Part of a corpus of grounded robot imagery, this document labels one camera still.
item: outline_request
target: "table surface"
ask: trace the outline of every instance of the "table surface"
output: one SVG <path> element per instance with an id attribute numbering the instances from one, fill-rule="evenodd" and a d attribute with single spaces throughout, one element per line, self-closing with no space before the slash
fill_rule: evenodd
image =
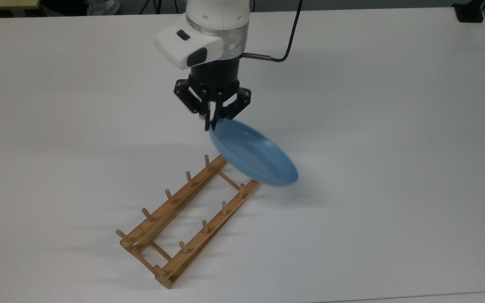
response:
<path id="1" fill-rule="evenodd" d="M 375 299 L 370 303 L 480 303 L 485 302 L 485 293 L 469 293 L 461 295 L 433 295 L 429 297 L 411 297 L 394 299 Z"/>
<path id="2" fill-rule="evenodd" d="M 0 0 L 0 10 L 38 8 L 40 0 Z"/>
<path id="3" fill-rule="evenodd" d="M 247 51 L 281 56 L 293 17 L 253 13 Z M 452 8 L 305 11 L 286 62 L 243 59 L 253 99 L 237 119 L 300 180 L 262 186 L 160 286 L 115 230 L 216 155 L 172 93 L 188 71 L 153 43 L 176 18 L 0 20 L 0 303 L 485 291 L 485 22 L 458 23 Z M 233 195 L 213 180 L 160 246 L 176 253 Z"/>

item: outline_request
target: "blue plate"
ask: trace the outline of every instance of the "blue plate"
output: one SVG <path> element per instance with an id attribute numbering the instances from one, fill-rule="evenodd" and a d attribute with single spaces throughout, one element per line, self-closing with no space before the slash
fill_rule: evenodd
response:
<path id="1" fill-rule="evenodd" d="M 214 146 L 225 159 L 248 177 L 272 186 L 298 180 L 291 160 L 271 140 L 237 121 L 218 121 L 210 130 Z"/>

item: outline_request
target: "cable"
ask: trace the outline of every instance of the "cable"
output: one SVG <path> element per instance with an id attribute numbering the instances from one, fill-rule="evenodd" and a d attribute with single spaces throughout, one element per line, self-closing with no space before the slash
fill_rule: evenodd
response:
<path id="1" fill-rule="evenodd" d="M 145 10 L 145 8 L 147 7 L 147 4 L 149 4 L 149 1 L 150 1 L 150 0 L 147 0 L 147 1 L 145 2 L 145 5 L 142 7 L 142 10 L 140 11 L 140 15 L 143 13 L 143 11 Z"/>
<path id="2" fill-rule="evenodd" d="M 284 62 L 287 59 L 287 56 L 289 56 L 289 51 L 291 50 L 291 44 L 293 44 L 293 37 L 295 36 L 295 29 L 297 29 L 298 16 L 301 14 L 302 2 L 303 0 L 300 0 L 298 2 L 297 15 L 295 15 L 295 21 L 293 21 L 293 28 L 291 29 L 291 36 L 289 37 L 289 44 L 287 45 L 287 50 L 285 51 L 285 55 L 283 55 L 283 57 L 280 59 L 271 58 L 271 61 Z"/>
<path id="3" fill-rule="evenodd" d="M 241 58 L 250 58 L 250 59 L 258 59 L 264 61 L 273 61 L 273 62 L 284 62 L 289 55 L 289 51 L 291 50 L 291 44 L 293 44 L 293 37 L 295 37 L 295 30 L 297 29 L 298 23 L 298 16 L 301 14 L 302 9 L 302 2 L 304 0 L 300 0 L 297 7 L 297 15 L 295 15 L 295 21 L 293 21 L 293 28 L 291 28 L 291 36 L 289 37 L 289 43 L 287 45 L 287 50 L 285 51 L 285 55 L 282 58 L 272 58 L 271 56 L 264 55 L 264 54 L 254 54 L 254 53 L 242 53 Z"/>
<path id="4" fill-rule="evenodd" d="M 162 6 L 162 0 L 158 0 L 158 7 L 156 7 L 156 15 L 160 14 L 161 6 Z"/>

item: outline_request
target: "wooden peg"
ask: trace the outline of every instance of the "wooden peg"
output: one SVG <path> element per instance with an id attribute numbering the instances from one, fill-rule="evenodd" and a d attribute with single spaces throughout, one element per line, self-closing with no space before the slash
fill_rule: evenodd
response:
<path id="1" fill-rule="evenodd" d="M 227 212 L 227 203 L 226 201 L 222 201 L 222 215 L 226 215 Z"/>
<path id="2" fill-rule="evenodd" d="M 244 197 L 244 183 L 241 183 L 241 186 L 239 187 L 239 198 Z"/>
<path id="3" fill-rule="evenodd" d="M 179 242 L 179 246 L 181 247 L 181 250 L 183 251 L 183 253 L 188 253 L 188 248 L 183 241 Z"/>
<path id="4" fill-rule="evenodd" d="M 147 209 L 145 207 L 142 208 L 142 213 L 149 220 L 149 222 L 152 222 L 153 221 L 153 218 L 152 218 L 151 214 L 149 213 L 149 211 L 147 211 Z"/>
<path id="5" fill-rule="evenodd" d="M 166 189 L 166 191 L 165 191 L 165 192 L 166 192 L 166 196 L 168 196 L 168 201 L 169 201 L 171 204 L 175 203 L 175 200 L 173 199 L 173 196 L 171 195 L 170 190 L 169 190 L 169 189 Z"/>
<path id="6" fill-rule="evenodd" d="M 158 265 L 155 265 L 154 266 L 154 269 L 156 271 L 158 271 L 158 273 L 160 274 L 160 276 L 165 276 L 166 275 L 166 272 L 162 269 L 162 267 L 158 266 Z"/>
<path id="7" fill-rule="evenodd" d="M 205 155 L 205 167 L 207 168 L 207 171 L 211 170 L 211 163 L 208 160 L 208 155 Z"/>
<path id="8" fill-rule="evenodd" d="M 202 226 L 203 226 L 203 233 L 204 234 L 207 234 L 208 230 L 207 230 L 207 220 L 203 220 L 202 221 Z"/>
<path id="9" fill-rule="evenodd" d="M 194 185 L 192 183 L 192 177 L 190 176 L 190 171 L 187 171 L 187 181 L 188 181 L 188 186 L 192 187 L 192 185 Z"/>
<path id="10" fill-rule="evenodd" d="M 115 233 L 121 237 L 125 242 L 132 242 L 131 239 L 120 229 L 116 230 Z"/>

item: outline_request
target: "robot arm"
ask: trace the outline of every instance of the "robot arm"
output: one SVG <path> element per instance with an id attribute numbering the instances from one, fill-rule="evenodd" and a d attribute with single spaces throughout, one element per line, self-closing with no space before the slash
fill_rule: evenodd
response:
<path id="1" fill-rule="evenodd" d="M 249 0 L 189 0 L 187 12 L 160 31 L 155 44 L 180 69 L 237 58 L 249 20 Z"/>
<path id="2" fill-rule="evenodd" d="M 205 120 L 205 130 L 250 104 L 250 90 L 240 88 L 237 79 L 249 19 L 249 0 L 189 0 L 187 12 L 156 36 L 160 52 L 180 69 L 191 69 L 173 92 Z M 224 106 L 234 95 L 235 101 Z"/>

